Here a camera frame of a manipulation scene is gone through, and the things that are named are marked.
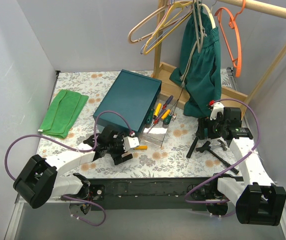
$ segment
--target wire hanger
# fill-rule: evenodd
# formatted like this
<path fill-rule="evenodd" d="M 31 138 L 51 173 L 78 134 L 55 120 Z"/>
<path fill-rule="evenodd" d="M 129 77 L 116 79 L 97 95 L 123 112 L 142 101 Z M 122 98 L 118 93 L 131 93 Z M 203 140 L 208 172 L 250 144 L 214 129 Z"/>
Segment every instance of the wire hanger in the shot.
<path fill-rule="evenodd" d="M 246 0 L 243 0 L 242 9 L 237 14 L 235 14 L 235 16 L 233 16 L 231 11 L 228 10 L 226 7 L 220 7 L 215 13 L 215 16 L 217 16 L 218 24 L 221 28 L 221 31 L 222 31 L 222 34 L 223 34 L 223 37 L 224 37 L 224 40 L 227 46 L 228 53 L 231 57 L 233 67 L 236 69 L 235 76 L 237 78 L 241 76 L 241 70 L 242 70 L 242 45 L 241 45 L 241 38 L 240 38 L 239 28 L 236 23 L 236 19 L 237 19 L 237 16 L 243 12 L 245 5 L 246 5 Z M 236 36 L 236 42 L 237 42 L 237 58 L 233 57 L 227 36 L 222 26 L 222 10 L 225 10 L 229 14 L 230 19 L 229 19 L 228 25 L 231 29 L 235 30 L 235 36 Z"/>
<path fill-rule="evenodd" d="M 210 18 L 210 21 L 212 23 L 212 28 L 215 28 L 215 21 L 214 21 L 214 18 L 213 18 L 213 15 L 210 11 L 210 9 L 208 8 L 208 6 L 206 6 L 205 4 L 203 4 L 201 2 L 201 4 L 199 4 L 198 0 L 196 0 L 196 8 L 197 8 L 197 15 L 198 15 L 198 25 L 199 25 L 199 28 L 198 28 L 198 25 L 197 25 L 197 17 L 196 17 L 196 13 L 195 13 L 195 4 L 194 4 L 195 0 L 193 0 L 193 18 L 194 18 L 194 26 L 195 26 L 195 33 L 196 33 L 196 40 L 195 40 L 195 43 L 192 47 L 192 50 L 189 54 L 189 57 L 188 57 L 188 61 L 187 61 L 187 64 L 186 64 L 186 68 L 185 68 L 185 71 L 184 73 L 182 74 L 182 76 L 180 77 L 180 80 L 182 81 L 182 84 L 181 84 L 181 87 L 183 88 L 185 86 L 185 78 L 187 77 L 188 75 L 188 72 L 189 72 L 189 69 L 190 69 L 190 66 L 191 66 L 191 61 L 192 61 L 192 56 L 194 54 L 194 51 L 195 51 L 195 48 L 197 47 L 197 51 L 198 53 L 201 52 L 202 50 L 202 46 L 203 46 L 203 39 L 204 39 L 204 30 L 203 30 L 203 24 L 202 24 L 202 16 L 201 16 L 201 6 L 203 6 L 206 11 L 208 12 L 208 15 L 209 15 L 209 18 Z"/>
<path fill-rule="evenodd" d="M 146 44 L 144 45 L 142 53 L 144 55 L 147 55 L 150 51 L 152 51 L 156 46 L 158 46 L 168 35 L 170 35 L 181 23 L 183 23 L 191 14 L 192 11 L 189 11 L 187 14 L 185 14 L 183 17 L 179 18 L 179 21 L 175 24 L 174 27 L 171 28 L 166 34 L 162 36 L 155 44 L 151 44 L 149 47 L 148 45 L 152 41 L 152 39 L 156 36 L 156 34 L 160 31 L 161 28 L 168 26 L 168 24 L 173 22 L 173 19 L 175 19 L 179 14 L 181 14 L 185 7 L 192 6 L 192 1 L 174 1 L 173 4 L 168 9 L 167 13 L 164 15 L 158 26 L 156 27 L 155 31 L 153 32 L 152 36 L 147 40 Z M 169 21 L 167 19 L 170 17 L 170 14 L 175 10 L 179 9 L 181 10 L 172 17 Z"/>
<path fill-rule="evenodd" d="M 204 7 L 204 9 L 207 11 L 208 16 L 209 16 L 209 19 L 210 19 L 210 22 L 211 22 L 211 25 L 212 25 L 212 28 L 214 29 L 214 28 L 216 27 L 216 24 L 215 24 L 214 17 L 213 17 L 213 15 L 212 15 L 212 13 L 211 13 L 209 7 L 208 7 L 207 5 L 205 5 L 205 4 L 203 4 L 203 3 L 201 4 L 201 6 Z M 171 29 L 175 28 L 176 25 L 178 24 L 178 21 L 177 21 L 177 22 L 174 22 L 174 25 L 172 25 L 171 28 L 168 28 L 168 29 L 167 29 L 166 31 L 164 31 L 157 39 L 155 39 L 154 42 L 152 42 L 152 43 L 150 44 L 150 46 L 147 47 L 146 50 L 147 50 L 147 51 L 150 50 L 150 49 L 154 46 L 154 44 L 155 44 L 157 41 L 159 41 L 165 34 L 167 34 L 169 31 L 171 31 Z M 145 45 L 143 45 L 142 48 L 141 48 L 141 51 L 140 51 L 141 54 L 143 54 L 144 47 L 145 47 Z"/>
<path fill-rule="evenodd" d="M 217 4 L 217 2 L 218 2 L 218 0 L 216 0 L 216 1 L 214 2 L 214 4 L 211 6 L 211 9 L 210 9 L 210 11 L 209 11 L 210 13 L 212 13 L 212 9 L 213 9 L 214 5 Z"/>
<path fill-rule="evenodd" d="M 133 33 L 135 33 L 139 28 L 141 28 L 144 24 L 146 24 L 149 20 L 151 20 L 153 17 L 155 17 L 156 15 L 158 15 L 159 13 L 161 13 L 162 11 L 165 11 L 167 9 L 169 9 L 171 7 L 171 2 L 170 0 L 166 1 L 166 5 L 164 5 L 163 7 L 160 7 L 159 9 L 155 10 L 154 12 L 152 12 L 150 15 L 148 15 L 146 18 L 144 18 L 139 24 L 137 24 L 135 27 L 132 28 L 132 30 L 128 33 L 127 36 L 127 40 L 130 44 L 136 44 L 141 42 L 142 40 L 149 38 L 152 36 L 153 32 L 150 32 L 147 35 L 144 35 L 142 37 L 140 37 L 139 39 L 136 40 L 132 40 L 132 35 Z M 175 19 L 172 22 L 168 22 L 165 26 L 163 26 L 162 28 L 159 29 L 159 31 L 162 31 L 164 29 L 167 29 L 168 27 L 173 26 L 174 24 L 177 23 L 177 21 L 179 21 L 180 19 Z"/>

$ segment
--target hammer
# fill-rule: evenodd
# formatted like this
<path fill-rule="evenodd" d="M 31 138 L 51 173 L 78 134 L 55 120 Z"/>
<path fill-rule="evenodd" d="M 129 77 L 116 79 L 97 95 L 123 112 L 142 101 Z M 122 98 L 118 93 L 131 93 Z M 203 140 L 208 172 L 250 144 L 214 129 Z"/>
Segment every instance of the hammer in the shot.
<path fill-rule="evenodd" d="M 221 163 L 224 164 L 225 167 L 231 167 L 231 164 L 229 164 L 227 161 L 225 161 L 223 158 L 221 158 L 219 155 L 217 155 L 215 152 L 213 152 L 211 150 L 211 147 L 210 147 L 210 144 L 211 142 L 210 141 L 206 141 L 206 143 L 203 144 L 203 146 L 201 147 L 197 147 L 195 150 L 197 152 L 200 152 L 200 153 L 203 153 L 204 151 L 208 151 L 210 152 L 213 156 L 215 156 L 218 160 L 220 160 Z M 234 167 L 231 169 L 231 171 L 233 173 L 235 173 L 236 175 L 240 172 L 238 171 L 237 169 L 235 169 Z"/>
<path fill-rule="evenodd" d="M 216 148 L 216 147 L 221 147 L 221 148 L 223 149 L 223 151 L 228 150 L 228 149 L 227 149 L 227 146 L 225 145 L 225 143 L 224 143 L 221 139 L 218 139 L 217 141 L 218 141 L 220 144 L 214 145 L 214 146 L 210 146 L 211 149 Z"/>

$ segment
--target yellow handle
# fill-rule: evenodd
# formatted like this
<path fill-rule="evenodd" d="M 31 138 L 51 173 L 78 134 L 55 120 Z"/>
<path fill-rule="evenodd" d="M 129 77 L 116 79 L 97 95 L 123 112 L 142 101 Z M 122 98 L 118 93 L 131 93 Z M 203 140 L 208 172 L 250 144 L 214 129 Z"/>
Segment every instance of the yellow handle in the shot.
<path fill-rule="evenodd" d="M 161 117 L 162 118 L 162 120 L 164 120 L 169 114 L 170 114 L 170 109 L 168 109 L 164 114 L 163 114 L 163 116 Z"/>
<path fill-rule="evenodd" d="M 159 112 L 160 112 L 161 107 L 162 107 L 162 104 L 161 104 L 161 103 L 159 103 L 159 104 L 157 105 L 157 107 L 156 107 L 156 110 L 155 110 L 154 116 L 158 116 L 158 115 L 159 115 Z"/>
<path fill-rule="evenodd" d="M 147 150 L 148 146 L 142 145 L 142 146 L 138 146 L 136 148 L 134 148 L 135 150 Z"/>

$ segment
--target green cloth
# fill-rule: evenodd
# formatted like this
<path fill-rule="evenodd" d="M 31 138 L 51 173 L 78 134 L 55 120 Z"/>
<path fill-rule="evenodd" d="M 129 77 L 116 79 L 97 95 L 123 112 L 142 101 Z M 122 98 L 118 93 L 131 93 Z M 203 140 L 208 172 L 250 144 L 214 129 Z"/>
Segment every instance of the green cloth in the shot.
<path fill-rule="evenodd" d="M 78 92 L 62 89 L 50 104 L 38 131 L 65 139 L 88 98 Z"/>
<path fill-rule="evenodd" d="M 198 11 L 196 11 L 196 19 L 199 19 Z M 193 116 L 195 118 L 208 117 L 211 111 L 207 107 L 211 100 L 221 98 L 221 47 L 219 39 L 219 29 L 212 28 L 210 18 L 203 13 L 201 8 L 201 19 L 203 28 L 205 28 L 203 46 L 201 52 L 198 48 L 192 55 L 191 64 L 187 76 L 185 78 L 185 89 L 190 98 L 184 106 L 184 115 Z M 188 20 L 181 46 L 179 59 L 179 67 L 176 68 L 170 76 L 170 80 L 181 86 L 180 77 L 184 74 L 191 50 L 196 41 L 196 31 L 193 14 Z"/>

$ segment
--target screwdriver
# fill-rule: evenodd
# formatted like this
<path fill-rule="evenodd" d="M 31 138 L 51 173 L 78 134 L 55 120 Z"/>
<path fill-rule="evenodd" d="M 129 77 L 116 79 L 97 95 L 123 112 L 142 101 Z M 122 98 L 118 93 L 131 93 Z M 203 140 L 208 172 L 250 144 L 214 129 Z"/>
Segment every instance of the screwdriver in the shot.
<path fill-rule="evenodd" d="M 173 116 L 173 111 L 171 111 L 171 110 L 178 103 L 178 101 L 179 101 L 179 99 L 177 99 L 176 102 L 174 103 L 174 105 L 169 110 L 166 111 L 166 112 L 169 112 L 166 116 L 165 116 L 165 114 L 163 115 L 163 117 L 162 117 L 162 119 L 163 119 L 163 128 L 166 129 L 166 128 L 169 127 L 169 124 L 170 124 L 172 116 Z"/>
<path fill-rule="evenodd" d="M 148 149 L 148 146 L 146 145 L 140 145 L 134 148 L 134 150 L 147 150 L 147 149 Z"/>
<path fill-rule="evenodd" d="M 163 116 L 161 117 L 162 120 L 164 120 L 171 112 L 171 109 L 168 109 L 164 114 Z"/>
<path fill-rule="evenodd" d="M 156 124 L 158 124 L 158 122 L 160 121 L 160 118 L 165 114 L 165 112 L 166 112 L 166 109 L 162 109 L 162 111 L 159 113 L 158 117 L 154 120 L 150 129 L 147 131 L 147 134 L 151 131 L 152 128 L 154 128 L 154 126 Z"/>
<path fill-rule="evenodd" d="M 167 117 L 164 118 L 164 120 L 163 120 L 163 128 L 166 129 L 166 128 L 169 127 L 169 124 L 171 122 L 172 116 L 173 116 L 173 112 L 171 112 Z"/>
<path fill-rule="evenodd" d="M 154 115 L 153 115 L 153 119 L 156 119 L 156 118 L 158 117 L 159 112 L 160 112 L 160 109 L 161 109 L 161 106 L 162 106 L 161 103 L 159 103 L 159 104 L 157 105 L 156 110 L 155 110 L 155 113 L 154 113 Z"/>
<path fill-rule="evenodd" d="M 151 108 L 151 110 L 150 110 L 150 112 L 149 112 L 149 114 L 147 116 L 147 119 L 145 121 L 145 124 L 148 125 L 148 126 L 150 126 L 151 123 L 153 122 L 153 113 L 154 113 L 154 108 Z"/>
<path fill-rule="evenodd" d="M 166 100 L 166 102 L 163 104 L 163 107 L 162 109 L 166 109 L 168 104 L 170 104 L 170 102 L 172 101 L 173 99 L 173 95 L 169 96 L 169 98 Z"/>

